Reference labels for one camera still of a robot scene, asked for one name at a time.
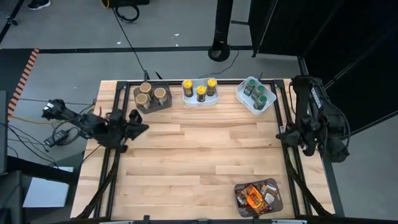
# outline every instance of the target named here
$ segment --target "snack bag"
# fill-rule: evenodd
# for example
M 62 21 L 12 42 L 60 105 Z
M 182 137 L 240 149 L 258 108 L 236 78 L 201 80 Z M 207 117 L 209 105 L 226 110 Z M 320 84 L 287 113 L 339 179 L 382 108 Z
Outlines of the snack bag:
M 257 214 L 261 215 L 265 213 L 269 208 L 269 204 L 264 201 L 260 192 L 253 186 L 252 184 L 249 185 L 244 189 L 247 194 L 247 202 L 256 211 Z

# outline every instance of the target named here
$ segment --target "white container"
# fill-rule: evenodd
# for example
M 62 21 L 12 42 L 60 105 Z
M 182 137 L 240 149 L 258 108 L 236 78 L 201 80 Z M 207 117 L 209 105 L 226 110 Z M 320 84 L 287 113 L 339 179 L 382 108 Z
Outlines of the white container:
M 212 78 L 201 78 L 201 79 L 191 80 L 192 81 L 192 91 L 193 91 L 193 96 L 191 96 L 191 97 L 185 96 L 183 85 L 181 83 L 182 98 L 184 100 L 186 107 L 211 106 L 211 105 L 215 105 L 217 103 L 218 98 L 220 96 L 220 93 L 218 92 L 218 84 L 216 85 L 216 93 L 213 96 L 206 95 L 204 102 L 198 102 L 198 100 L 197 100 L 198 86 L 203 85 L 207 90 L 207 80 L 209 80 L 209 79 L 212 79 Z
M 243 93 L 244 88 L 246 87 L 246 83 L 249 80 L 255 80 L 256 81 L 256 86 L 259 85 L 263 85 L 261 84 L 261 82 L 259 80 L 257 80 L 257 78 L 254 77 L 249 77 L 247 79 L 245 79 L 245 81 L 243 81 L 241 84 L 239 84 L 236 87 L 236 99 L 241 102 L 241 104 L 243 104 L 250 112 L 252 112 L 254 115 L 259 116 L 260 114 L 262 114 L 275 100 L 276 100 L 276 96 L 273 92 L 271 92 L 266 86 L 265 86 L 265 90 L 263 92 L 262 95 L 267 97 L 267 103 L 266 105 L 263 107 L 262 110 L 256 110 L 254 109 L 253 105 L 254 105 L 254 100 L 251 98 L 251 96 L 247 96 Z

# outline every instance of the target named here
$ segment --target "wooden table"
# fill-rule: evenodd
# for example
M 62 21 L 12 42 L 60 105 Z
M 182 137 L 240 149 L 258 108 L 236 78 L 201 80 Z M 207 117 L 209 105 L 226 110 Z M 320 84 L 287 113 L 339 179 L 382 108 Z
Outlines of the wooden table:
M 289 82 L 284 80 L 287 90 Z M 95 113 L 100 107 L 102 114 L 111 112 L 116 83 L 101 82 Z M 234 185 L 268 178 L 277 181 L 284 209 L 261 218 L 294 217 L 282 147 L 275 138 L 279 128 L 274 105 L 254 116 L 235 98 L 235 87 L 219 85 L 220 98 L 214 106 L 186 108 L 180 87 L 170 86 L 172 107 L 142 114 L 143 123 L 150 128 L 135 141 L 128 141 L 129 149 L 121 154 L 112 220 L 142 220 L 144 215 L 151 220 L 240 219 Z M 128 112 L 136 107 L 134 88 Z M 279 90 L 277 96 L 285 124 Z M 96 141 L 88 141 L 85 156 L 96 147 Z M 103 156 L 101 147 L 82 165 L 71 217 L 77 216 L 97 191 Z M 333 213 L 319 154 L 300 157 L 308 188 Z M 296 189 L 304 213 L 301 192 Z

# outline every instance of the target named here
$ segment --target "gray floor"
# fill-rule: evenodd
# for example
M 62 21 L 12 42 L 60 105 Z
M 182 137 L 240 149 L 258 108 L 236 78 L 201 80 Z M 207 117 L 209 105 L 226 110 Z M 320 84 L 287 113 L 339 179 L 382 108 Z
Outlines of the gray floor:
M 94 0 L 53 0 L 53 5 L 41 11 L 29 11 L 23 5 L 1 48 L 106 48 L 127 47 L 110 9 L 103 9 Z M 235 1 L 233 19 L 246 21 L 249 0 Z M 214 32 L 216 1 L 152 0 L 141 6 L 141 17 L 134 24 L 123 24 L 135 47 L 207 46 Z M 229 42 L 232 45 L 250 45 L 248 27 L 231 25 Z M 217 78 L 245 78 L 264 72 L 265 78 L 290 78 L 299 74 L 295 57 L 258 55 L 242 50 L 234 65 Z M 154 76 L 163 78 L 196 78 L 228 67 L 236 52 L 222 63 L 211 61 L 207 52 L 147 52 L 138 53 L 143 66 Z M 142 72 L 132 53 L 97 54 L 40 54 L 22 94 L 23 98 L 91 103 L 101 80 L 142 79 Z M 42 121 L 45 103 L 20 101 L 14 115 Z M 84 106 L 70 105 L 80 111 Z M 386 121 L 354 136 L 349 148 L 351 156 L 342 164 L 335 164 L 336 179 L 345 213 L 349 217 L 398 219 L 397 194 L 397 139 L 389 131 L 397 126 L 398 118 Z M 23 129 L 40 141 L 49 137 L 50 126 L 34 125 L 12 120 L 11 124 Z M 48 164 L 36 157 L 19 142 L 9 141 L 27 160 Z M 66 159 L 71 166 L 81 162 L 80 152 L 86 142 L 78 139 L 65 147 L 53 147 L 49 156 L 59 161 Z M 68 218 L 70 207 L 50 211 L 33 223 L 54 222 Z

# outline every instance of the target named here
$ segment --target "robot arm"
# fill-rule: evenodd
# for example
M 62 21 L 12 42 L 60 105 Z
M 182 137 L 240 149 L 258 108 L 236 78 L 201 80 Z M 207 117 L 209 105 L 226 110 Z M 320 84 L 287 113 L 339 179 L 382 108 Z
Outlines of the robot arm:
M 126 152 L 124 143 L 127 139 L 134 140 L 148 125 L 142 124 L 142 118 L 137 110 L 130 112 L 130 120 L 123 118 L 121 110 L 113 111 L 107 119 L 95 114 L 78 114 L 68 109 L 63 100 L 49 100 L 43 109 L 43 118 L 57 119 L 69 122 L 80 129 L 79 135 L 86 139 L 95 139 L 98 144 L 107 149 L 122 149 Z
M 306 156 L 318 148 L 331 162 L 343 162 L 349 156 L 348 144 L 341 140 L 347 136 L 349 143 L 345 115 L 331 103 L 319 78 L 297 76 L 291 85 L 297 95 L 295 123 L 287 124 L 287 131 L 276 138 L 288 146 L 306 146 Z

